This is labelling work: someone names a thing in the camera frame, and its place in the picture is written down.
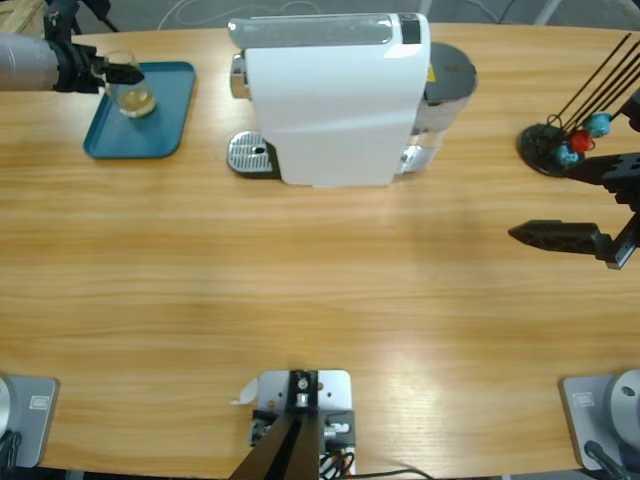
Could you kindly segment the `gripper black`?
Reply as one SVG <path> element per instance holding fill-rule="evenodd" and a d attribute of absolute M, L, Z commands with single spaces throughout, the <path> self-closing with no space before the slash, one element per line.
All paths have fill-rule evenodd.
<path fill-rule="evenodd" d="M 639 247 L 639 154 L 592 157 L 569 169 L 567 177 L 616 192 L 616 202 L 627 205 L 633 212 L 614 241 L 601 233 L 595 223 L 560 220 L 530 220 L 510 228 L 508 234 L 525 245 L 546 251 L 592 255 L 598 259 L 612 251 L 606 265 L 621 270 Z"/>
<path fill-rule="evenodd" d="M 49 47 L 57 60 L 58 78 L 54 91 L 95 94 L 93 74 L 105 85 L 136 85 L 145 79 L 144 73 L 135 66 L 108 64 L 108 59 L 100 56 L 96 47 L 73 43 L 50 43 Z"/>

